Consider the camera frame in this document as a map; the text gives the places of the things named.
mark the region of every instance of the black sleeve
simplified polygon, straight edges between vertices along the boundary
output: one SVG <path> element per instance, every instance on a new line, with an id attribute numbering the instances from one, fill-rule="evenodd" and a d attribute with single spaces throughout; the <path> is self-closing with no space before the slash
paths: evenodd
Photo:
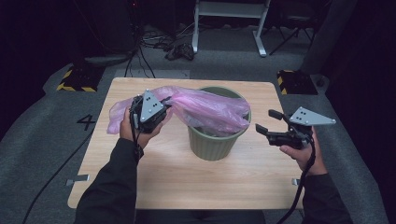
<path id="1" fill-rule="evenodd" d="M 110 161 L 83 193 L 75 223 L 134 223 L 135 203 L 134 143 L 120 138 Z"/>
<path id="2" fill-rule="evenodd" d="M 308 176 L 304 187 L 303 224 L 353 223 L 329 174 Z"/>

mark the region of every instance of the plastic bag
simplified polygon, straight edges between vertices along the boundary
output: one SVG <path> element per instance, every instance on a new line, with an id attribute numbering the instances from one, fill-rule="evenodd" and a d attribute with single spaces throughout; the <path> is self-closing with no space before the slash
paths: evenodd
<path id="1" fill-rule="evenodd" d="M 165 105 L 171 105 L 164 122 L 176 114 L 186 125 L 220 137 L 245 130 L 250 124 L 244 119 L 250 111 L 250 106 L 243 98 L 229 98 L 178 86 L 164 86 L 151 92 L 160 101 L 171 96 L 170 100 L 163 102 Z M 131 106 L 132 100 L 133 98 L 123 100 L 111 107 L 107 133 L 119 132 L 125 108 Z"/>

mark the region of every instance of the printed number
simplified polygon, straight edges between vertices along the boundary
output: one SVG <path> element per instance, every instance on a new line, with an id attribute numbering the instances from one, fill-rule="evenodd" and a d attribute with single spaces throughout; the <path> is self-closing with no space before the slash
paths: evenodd
<path id="1" fill-rule="evenodd" d="M 87 130 L 88 130 L 88 127 L 90 127 L 90 124 L 96 123 L 96 121 L 92 121 L 92 115 L 89 114 L 89 115 L 85 116 L 84 118 L 79 119 L 79 120 L 77 121 L 77 123 L 84 123 L 84 124 L 85 124 L 85 129 L 84 129 L 84 131 L 87 131 Z"/>

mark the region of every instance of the hand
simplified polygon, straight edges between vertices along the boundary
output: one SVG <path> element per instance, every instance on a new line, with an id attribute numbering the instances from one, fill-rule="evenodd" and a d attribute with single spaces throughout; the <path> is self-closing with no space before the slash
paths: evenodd
<path id="1" fill-rule="evenodd" d="M 327 174 L 328 172 L 323 162 L 320 146 L 317 139 L 317 133 L 314 127 L 312 127 L 312 132 L 313 132 L 312 137 L 314 138 L 315 141 L 316 159 L 314 165 L 312 165 L 312 167 L 309 169 L 307 175 L 324 175 Z M 281 146 L 279 149 L 285 154 L 291 156 L 293 159 L 297 160 L 297 163 L 302 171 L 305 169 L 306 164 L 309 158 L 311 157 L 311 152 L 312 152 L 312 147 L 310 144 L 307 147 L 300 150 L 289 146 Z"/>
<path id="2" fill-rule="evenodd" d="M 127 107 L 124 112 L 124 118 L 120 124 L 120 138 L 125 138 L 130 141 L 134 141 L 134 138 L 132 137 L 132 127 L 131 127 L 131 120 L 129 118 L 129 114 L 130 114 L 129 107 Z M 136 136 L 139 135 L 139 138 L 137 139 L 137 144 L 139 144 L 139 146 L 141 146 L 142 148 L 145 148 L 146 145 L 149 143 L 149 140 L 158 133 L 160 133 L 162 127 L 163 127 L 163 123 L 161 122 L 152 131 L 152 133 L 141 133 L 140 135 L 138 130 L 134 130 Z"/>

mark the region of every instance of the table top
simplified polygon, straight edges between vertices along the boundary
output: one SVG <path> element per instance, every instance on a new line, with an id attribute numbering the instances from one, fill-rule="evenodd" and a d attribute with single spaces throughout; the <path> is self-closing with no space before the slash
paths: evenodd
<path id="1" fill-rule="evenodd" d="M 291 184 L 301 170 L 278 147 L 269 146 L 255 124 L 270 132 L 285 132 L 287 124 L 270 118 L 269 109 L 282 112 L 275 87 L 269 82 L 116 77 L 112 81 L 92 134 L 68 205 L 76 208 L 85 189 L 108 162 L 119 135 L 107 134 L 109 109 L 116 102 L 162 86 L 199 89 L 223 86 L 239 92 L 250 104 L 251 123 L 220 161 L 204 161 L 190 149 L 188 128 L 173 116 L 150 140 L 137 167 L 136 208 L 152 209 L 289 209 L 297 187 Z M 302 208 L 301 200 L 297 208 Z"/>

